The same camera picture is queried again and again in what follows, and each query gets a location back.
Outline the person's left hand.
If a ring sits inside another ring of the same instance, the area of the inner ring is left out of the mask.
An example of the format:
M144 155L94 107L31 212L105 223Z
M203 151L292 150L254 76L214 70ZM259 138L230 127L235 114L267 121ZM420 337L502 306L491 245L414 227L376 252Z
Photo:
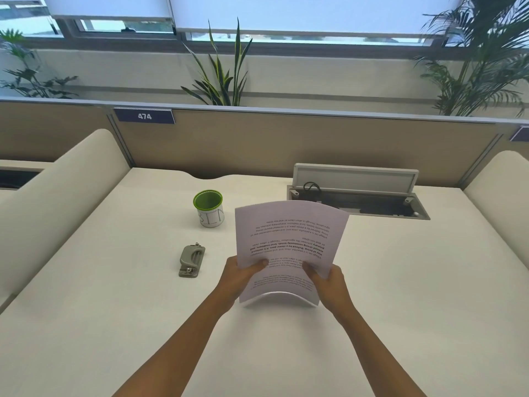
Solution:
M241 278L241 269L243 268L238 266L237 256L228 257L220 280L211 293L219 315L230 310L250 281Z

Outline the person's right hand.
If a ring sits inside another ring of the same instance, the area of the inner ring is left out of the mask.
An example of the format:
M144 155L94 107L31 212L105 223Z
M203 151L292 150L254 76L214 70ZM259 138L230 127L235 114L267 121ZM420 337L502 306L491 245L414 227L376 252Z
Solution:
M341 268L332 264L328 285L314 285L320 300L337 319L342 320L354 307Z

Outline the stack of printed white paper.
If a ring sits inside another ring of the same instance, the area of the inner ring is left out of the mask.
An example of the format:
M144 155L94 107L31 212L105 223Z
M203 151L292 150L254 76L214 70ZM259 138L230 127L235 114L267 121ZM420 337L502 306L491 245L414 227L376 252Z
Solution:
M318 306L320 298L302 264L327 278L349 217L344 210L305 200L237 207L237 265L268 261L251 277L239 302L247 305L263 295L286 293Z

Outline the person's right forearm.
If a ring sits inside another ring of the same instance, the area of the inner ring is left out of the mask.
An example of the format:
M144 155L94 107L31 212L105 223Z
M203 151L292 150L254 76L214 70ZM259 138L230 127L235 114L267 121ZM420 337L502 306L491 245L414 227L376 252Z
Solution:
M347 333L375 397L427 397L351 302L328 310Z

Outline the person's left forearm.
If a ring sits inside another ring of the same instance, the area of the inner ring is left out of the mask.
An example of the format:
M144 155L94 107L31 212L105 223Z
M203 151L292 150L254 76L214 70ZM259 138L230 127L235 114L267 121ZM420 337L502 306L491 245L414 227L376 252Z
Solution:
M112 397L181 397L216 324L236 298L216 287Z

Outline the grey metal hole punch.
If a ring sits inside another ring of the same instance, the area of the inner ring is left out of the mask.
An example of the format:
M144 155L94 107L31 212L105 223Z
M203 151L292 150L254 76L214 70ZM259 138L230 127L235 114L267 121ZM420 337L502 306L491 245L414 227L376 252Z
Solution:
M185 246L180 257L179 277L196 278L202 266L205 251L206 248L199 243Z

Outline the white mug with green inside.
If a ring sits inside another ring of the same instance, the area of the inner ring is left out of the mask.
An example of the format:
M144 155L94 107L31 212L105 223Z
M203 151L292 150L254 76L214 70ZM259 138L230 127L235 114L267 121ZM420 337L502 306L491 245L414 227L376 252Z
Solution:
M206 228L215 228L224 222L223 195L216 190L204 190L193 198L200 224Z

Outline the beige desk partition panel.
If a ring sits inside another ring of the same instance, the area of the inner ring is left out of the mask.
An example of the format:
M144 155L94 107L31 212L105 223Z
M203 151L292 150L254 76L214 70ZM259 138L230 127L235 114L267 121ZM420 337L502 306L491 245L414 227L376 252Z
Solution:
M114 107L171 109L174 125L120 122ZM441 117L0 96L0 160L53 162L99 129L131 168L198 178L292 177L296 163L415 169L417 185L464 188L529 118Z

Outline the snake plant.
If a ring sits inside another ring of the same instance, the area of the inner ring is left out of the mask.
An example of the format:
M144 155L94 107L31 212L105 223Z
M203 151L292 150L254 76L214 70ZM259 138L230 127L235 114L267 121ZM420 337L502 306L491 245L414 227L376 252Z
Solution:
M210 27L208 28L208 35L210 44L215 51L215 57L212 57L211 54L207 55L213 68L214 77L212 79L208 77L206 69L197 54L184 44L185 49L199 67L201 79L194 81L193 87L195 90L190 90L184 86L181 86L181 90L205 105L240 107L241 98L248 81L248 72L241 74L241 69L253 39L250 39L246 46L243 46L240 20L237 19L234 43L234 67L232 70L224 70L217 45L213 39L213 31Z

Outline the cream curved side divider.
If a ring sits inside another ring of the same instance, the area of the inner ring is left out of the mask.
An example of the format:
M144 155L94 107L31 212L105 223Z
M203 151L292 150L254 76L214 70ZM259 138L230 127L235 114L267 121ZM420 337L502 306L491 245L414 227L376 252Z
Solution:
M529 270L529 160L500 152L463 192Z
M0 202L0 312L130 169L99 129Z

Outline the white roller blind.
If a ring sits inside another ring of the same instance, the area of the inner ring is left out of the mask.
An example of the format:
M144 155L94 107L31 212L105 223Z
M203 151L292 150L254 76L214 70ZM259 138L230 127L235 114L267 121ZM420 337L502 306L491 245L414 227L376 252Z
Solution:
M429 16L461 0L170 0L176 27L301 34L422 32Z
M54 18L169 19L167 0L44 0Z

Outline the palm plant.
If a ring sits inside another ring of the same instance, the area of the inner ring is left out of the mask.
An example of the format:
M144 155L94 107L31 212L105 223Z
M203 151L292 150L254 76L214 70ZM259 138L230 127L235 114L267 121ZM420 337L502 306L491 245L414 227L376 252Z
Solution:
M529 0L460 0L437 14L427 14L425 29L442 35L444 45L463 52L459 69L437 55L414 57L439 94L439 115L469 117L490 107L513 106L525 113L521 82L529 86Z

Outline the small leafy green plant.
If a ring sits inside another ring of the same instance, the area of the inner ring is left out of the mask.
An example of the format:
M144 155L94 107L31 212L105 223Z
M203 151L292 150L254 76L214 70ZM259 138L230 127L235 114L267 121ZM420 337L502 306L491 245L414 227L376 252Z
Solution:
M10 80L0 80L0 88L17 92L26 98L73 99L78 96L67 90L67 86L78 76L39 80L41 66L36 53L25 44L22 32L14 29L0 30L0 50L14 57L20 63L18 69L3 69Z

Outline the grey window frame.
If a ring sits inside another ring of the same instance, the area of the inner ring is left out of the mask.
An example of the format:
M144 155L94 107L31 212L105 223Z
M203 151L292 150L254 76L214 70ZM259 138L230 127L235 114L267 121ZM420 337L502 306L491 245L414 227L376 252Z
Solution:
M170 19L60 19L49 13L44 0L0 0L0 30L23 33L28 48L36 50L215 53L208 31L177 29ZM219 54L233 54L236 29L213 32ZM243 46L253 39L248 55L266 57L413 59L437 55L462 61L463 52L444 45L442 35L425 27L419 34L324 34L248 33L241 29Z

